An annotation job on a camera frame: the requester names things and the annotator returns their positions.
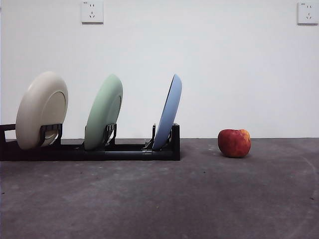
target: wall socket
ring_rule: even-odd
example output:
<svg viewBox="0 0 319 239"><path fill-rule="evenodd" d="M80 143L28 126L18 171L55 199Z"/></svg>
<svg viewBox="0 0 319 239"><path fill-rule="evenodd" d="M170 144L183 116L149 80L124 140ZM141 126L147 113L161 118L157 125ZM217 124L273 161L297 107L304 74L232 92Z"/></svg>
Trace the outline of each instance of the wall socket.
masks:
<svg viewBox="0 0 319 239"><path fill-rule="evenodd" d="M319 2L300 1L298 3L298 24L315 25L319 23Z"/></svg>
<svg viewBox="0 0 319 239"><path fill-rule="evenodd" d="M82 23L103 23L104 3L102 0L91 0L82 2Z"/></svg>

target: white wall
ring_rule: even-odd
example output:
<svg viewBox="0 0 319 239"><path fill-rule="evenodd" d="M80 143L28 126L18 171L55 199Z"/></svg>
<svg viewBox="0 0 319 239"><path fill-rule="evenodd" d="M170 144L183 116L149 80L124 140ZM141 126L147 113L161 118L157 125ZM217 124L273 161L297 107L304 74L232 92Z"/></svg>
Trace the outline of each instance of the white wall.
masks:
<svg viewBox="0 0 319 239"><path fill-rule="evenodd" d="M296 24L296 0L105 0L82 25L80 0L2 0L1 123L53 70L69 90L65 138L84 136L103 80L120 77L119 137L150 137L179 74L181 137L319 136L319 26Z"/></svg>

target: plate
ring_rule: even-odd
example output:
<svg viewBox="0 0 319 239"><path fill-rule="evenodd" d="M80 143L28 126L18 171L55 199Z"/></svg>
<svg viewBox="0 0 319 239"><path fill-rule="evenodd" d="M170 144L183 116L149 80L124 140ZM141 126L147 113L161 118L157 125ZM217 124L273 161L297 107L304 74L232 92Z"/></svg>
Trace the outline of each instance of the plate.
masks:
<svg viewBox="0 0 319 239"><path fill-rule="evenodd" d="M169 137L170 130L174 124L181 95L181 80L178 75L174 75L168 91L165 106L159 121L158 130L155 135L153 150L162 148Z"/></svg>
<svg viewBox="0 0 319 239"><path fill-rule="evenodd" d="M118 119L122 98L123 86L120 79L116 75L110 75L103 82L93 102L85 128L85 150L93 150L103 143L106 125L114 124Z"/></svg>
<svg viewBox="0 0 319 239"><path fill-rule="evenodd" d="M63 123L68 107L64 80L54 72L37 76L22 97L15 122L16 140L21 149L31 149L40 142L40 127ZM41 146L52 143L57 130L47 131Z"/></svg>

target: gray floor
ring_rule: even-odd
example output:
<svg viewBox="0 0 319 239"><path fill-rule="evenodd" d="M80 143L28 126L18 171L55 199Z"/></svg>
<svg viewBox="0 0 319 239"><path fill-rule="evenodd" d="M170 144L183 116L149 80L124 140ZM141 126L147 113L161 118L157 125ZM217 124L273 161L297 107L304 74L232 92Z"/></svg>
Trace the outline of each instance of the gray floor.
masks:
<svg viewBox="0 0 319 239"><path fill-rule="evenodd" d="M182 159L2 162L2 239L318 239L319 139L254 139L223 157L183 139Z"/></svg>

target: red apple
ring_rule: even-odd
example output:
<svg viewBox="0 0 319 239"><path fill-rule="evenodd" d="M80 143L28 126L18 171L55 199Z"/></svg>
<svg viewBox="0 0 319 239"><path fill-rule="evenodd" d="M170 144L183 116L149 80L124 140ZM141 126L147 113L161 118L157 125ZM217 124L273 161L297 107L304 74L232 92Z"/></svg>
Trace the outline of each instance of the red apple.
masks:
<svg viewBox="0 0 319 239"><path fill-rule="evenodd" d="M218 134L218 147L226 157L242 158L250 146L250 135L245 129L224 129Z"/></svg>

